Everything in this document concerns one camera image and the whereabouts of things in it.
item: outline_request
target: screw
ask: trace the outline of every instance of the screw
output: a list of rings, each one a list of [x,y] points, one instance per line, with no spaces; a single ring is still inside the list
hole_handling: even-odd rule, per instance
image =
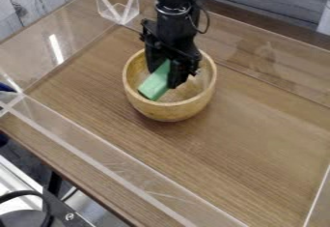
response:
[[[67,220],[67,221],[73,220],[73,218],[75,218],[75,214],[73,214],[73,213],[68,213],[68,214],[65,215],[65,220]]]

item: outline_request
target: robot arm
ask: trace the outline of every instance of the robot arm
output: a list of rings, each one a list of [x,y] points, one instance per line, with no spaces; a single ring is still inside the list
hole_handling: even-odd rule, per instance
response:
[[[148,70],[153,72],[170,60],[167,87],[171,89],[187,81],[190,74],[196,75],[199,68],[202,55],[194,38],[198,32],[203,33],[198,29],[200,10],[199,0],[157,0],[157,21],[141,21]]]

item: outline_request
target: green block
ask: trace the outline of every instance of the green block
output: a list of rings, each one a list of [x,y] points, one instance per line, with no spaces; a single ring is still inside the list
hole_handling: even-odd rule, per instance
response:
[[[140,84],[139,94],[149,100],[156,101],[168,90],[167,75],[170,72],[170,60],[166,60],[153,73],[147,77]]]

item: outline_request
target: bowl rim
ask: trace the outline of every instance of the bowl rim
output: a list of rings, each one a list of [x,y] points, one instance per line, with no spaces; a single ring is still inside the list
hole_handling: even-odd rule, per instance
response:
[[[190,99],[184,99],[182,101],[176,101],[176,102],[157,102],[157,101],[152,101],[148,100],[145,98],[143,98],[129,87],[128,84],[128,78],[127,78],[127,74],[128,74],[128,66],[131,64],[131,62],[133,61],[133,59],[140,56],[140,54],[144,53],[144,48],[140,49],[135,54],[132,54],[128,58],[128,61],[125,63],[124,66],[124,70],[123,70],[123,81],[124,81],[124,87],[125,90],[128,91],[128,93],[140,101],[143,101],[144,103],[152,104],[153,106],[160,106],[160,107],[171,107],[171,106],[179,106],[179,105],[184,105],[188,104],[191,102],[194,102],[196,99],[200,99],[208,91],[211,91],[214,89],[215,86],[215,82],[216,82],[216,66],[215,63],[211,59],[211,57],[200,50],[202,56],[206,58],[206,60],[208,61],[208,64],[211,66],[211,70],[212,70],[212,77],[211,77],[211,81],[208,83],[207,88],[204,89],[204,91],[202,91],[199,94],[196,94],[192,98]]]

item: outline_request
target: wooden bowl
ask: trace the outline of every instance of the wooden bowl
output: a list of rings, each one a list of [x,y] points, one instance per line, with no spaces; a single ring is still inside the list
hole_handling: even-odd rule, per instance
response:
[[[178,122],[203,110],[214,94],[216,67],[203,52],[202,57],[200,73],[190,76],[187,82],[175,90],[168,90],[157,101],[143,98],[137,93],[137,87],[149,75],[144,49],[129,57],[123,72],[125,93],[131,105],[144,116],[161,122]]]

